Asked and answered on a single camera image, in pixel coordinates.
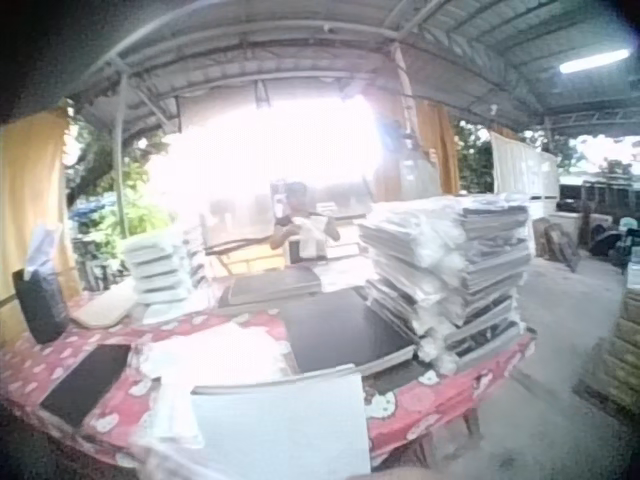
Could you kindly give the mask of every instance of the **ceiling light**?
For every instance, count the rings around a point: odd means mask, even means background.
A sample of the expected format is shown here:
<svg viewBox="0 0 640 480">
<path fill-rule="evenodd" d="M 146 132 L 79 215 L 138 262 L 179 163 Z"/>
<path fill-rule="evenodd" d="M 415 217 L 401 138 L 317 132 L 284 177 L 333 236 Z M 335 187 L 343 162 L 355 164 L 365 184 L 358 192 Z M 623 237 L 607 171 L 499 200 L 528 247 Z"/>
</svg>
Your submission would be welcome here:
<svg viewBox="0 0 640 480">
<path fill-rule="evenodd" d="M 573 73 L 581 70 L 587 70 L 589 68 L 601 67 L 610 63 L 618 62 L 629 56 L 630 52 L 627 49 L 616 50 L 615 52 L 601 53 L 600 55 L 593 55 L 591 57 L 580 58 L 578 60 L 571 60 L 570 62 L 560 65 L 560 71 L 562 73 Z"/>
</svg>

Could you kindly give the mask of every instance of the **tree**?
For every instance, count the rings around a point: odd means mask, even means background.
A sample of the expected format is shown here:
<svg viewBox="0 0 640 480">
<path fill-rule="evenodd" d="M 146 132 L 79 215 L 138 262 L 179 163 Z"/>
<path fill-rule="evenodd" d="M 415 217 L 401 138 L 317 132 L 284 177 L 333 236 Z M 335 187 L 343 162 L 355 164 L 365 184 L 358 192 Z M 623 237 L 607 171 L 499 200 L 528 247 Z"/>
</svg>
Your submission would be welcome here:
<svg viewBox="0 0 640 480">
<path fill-rule="evenodd" d="M 576 148 L 576 141 L 569 137 L 554 135 L 554 154 L 558 156 L 558 171 L 560 173 L 570 173 L 580 162 L 587 160 L 584 153 Z"/>
<path fill-rule="evenodd" d="M 454 125 L 460 187 L 469 193 L 493 192 L 493 151 L 482 125 L 460 121 Z"/>
<path fill-rule="evenodd" d="M 67 207 L 71 208 L 82 196 L 98 196 L 114 191 L 112 140 L 86 123 L 79 115 L 71 115 L 71 122 L 77 128 L 76 141 L 82 145 L 82 152 L 75 165 L 65 170 L 67 182 Z M 166 153 L 169 145 L 161 132 L 154 132 L 135 138 L 128 138 L 123 145 L 123 181 L 140 170 L 128 168 L 130 164 L 146 165 L 153 155 Z M 136 179 L 146 183 L 148 178 Z"/>
<path fill-rule="evenodd" d="M 72 117 L 77 126 L 76 141 L 82 145 L 78 161 L 65 171 L 67 204 L 73 206 L 81 197 L 103 198 L 115 191 L 111 139 L 79 117 Z M 171 224 L 168 212 L 155 205 L 147 195 L 149 173 L 144 166 L 152 155 L 167 151 L 160 133 L 153 133 L 125 144 L 123 154 L 123 197 L 125 217 L 130 235 L 137 235 Z M 120 228 L 117 208 L 108 207 L 92 215 L 88 221 L 92 240 L 98 252 L 109 258 L 119 256 Z"/>
</svg>

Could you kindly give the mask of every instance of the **black tablet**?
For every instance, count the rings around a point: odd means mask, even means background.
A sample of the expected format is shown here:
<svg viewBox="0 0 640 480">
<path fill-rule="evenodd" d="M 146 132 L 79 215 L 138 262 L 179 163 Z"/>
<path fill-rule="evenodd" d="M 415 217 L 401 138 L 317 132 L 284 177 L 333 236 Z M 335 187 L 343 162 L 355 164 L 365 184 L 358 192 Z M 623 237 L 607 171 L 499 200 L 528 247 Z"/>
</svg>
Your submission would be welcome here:
<svg viewBox="0 0 640 480">
<path fill-rule="evenodd" d="M 127 366 L 131 345 L 98 345 L 64 377 L 40 406 L 73 428 L 82 425 Z"/>
</svg>

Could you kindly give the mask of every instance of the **black container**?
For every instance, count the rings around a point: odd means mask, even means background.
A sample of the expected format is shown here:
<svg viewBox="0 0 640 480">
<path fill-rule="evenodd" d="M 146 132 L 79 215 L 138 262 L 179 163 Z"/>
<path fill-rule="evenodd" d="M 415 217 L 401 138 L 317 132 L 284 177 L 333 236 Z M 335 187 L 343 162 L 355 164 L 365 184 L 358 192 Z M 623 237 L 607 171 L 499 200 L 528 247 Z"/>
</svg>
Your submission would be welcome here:
<svg viewBox="0 0 640 480">
<path fill-rule="evenodd" d="M 69 311 L 62 296 L 58 276 L 41 275 L 37 270 L 29 280 L 24 270 L 13 272 L 13 286 L 27 327 L 39 344 L 56 340 L 69 325 Z"/>
</svg>

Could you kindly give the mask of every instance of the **person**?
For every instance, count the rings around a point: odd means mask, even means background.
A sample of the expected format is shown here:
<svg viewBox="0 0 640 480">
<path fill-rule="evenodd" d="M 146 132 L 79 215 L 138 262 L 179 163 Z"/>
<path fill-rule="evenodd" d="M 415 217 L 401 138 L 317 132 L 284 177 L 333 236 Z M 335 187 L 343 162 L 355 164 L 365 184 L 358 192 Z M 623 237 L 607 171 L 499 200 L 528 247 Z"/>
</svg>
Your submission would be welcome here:
<svg viewBox="0 0 640 480">
<path fill-rule="evenodd" d="M 318 241 L 316 245 L 316 254 L 314 257 L 303 257 L 301 251 L 301 240 L 295 239 L 301 234 L 303 227 L 302 222 L 296 219 L 304 219 L 313 222 L 318 217 L 325 218 L 323 233 L 333 241 L 340 240 L 340 232 L 336 227 L 336 222 L 331 217 L 326 217 L 317 212 L 309 210 L 307 200 L 307 186 L 302 182 L 293 182 L 285 187 L 286 207 L 288 214 L 277 218 L 273 229 L 273 234 L 269 241 L 269 245 L 273 250 L 281 248 L 286 243 L 289 247 L 289 259 L 292 264 L 309 260 L 326 260 L 326 246 L 324 241 Z"/>
</svg>

